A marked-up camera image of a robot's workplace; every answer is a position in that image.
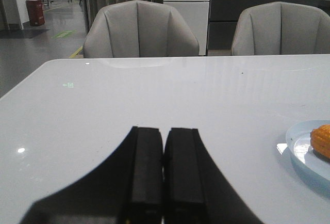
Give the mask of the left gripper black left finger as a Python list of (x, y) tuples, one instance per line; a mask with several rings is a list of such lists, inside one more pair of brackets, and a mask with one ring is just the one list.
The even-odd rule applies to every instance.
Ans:
[(162, 138), (132, 127), (100, 165), (36, 201), (21, 223), (161, 223)]

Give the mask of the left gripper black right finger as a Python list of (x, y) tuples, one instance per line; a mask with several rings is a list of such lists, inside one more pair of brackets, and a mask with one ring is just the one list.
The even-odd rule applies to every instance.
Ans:
[(261, 223), (219, 170), (197, 129), (170, 130), (163, 166), (165, 223)]

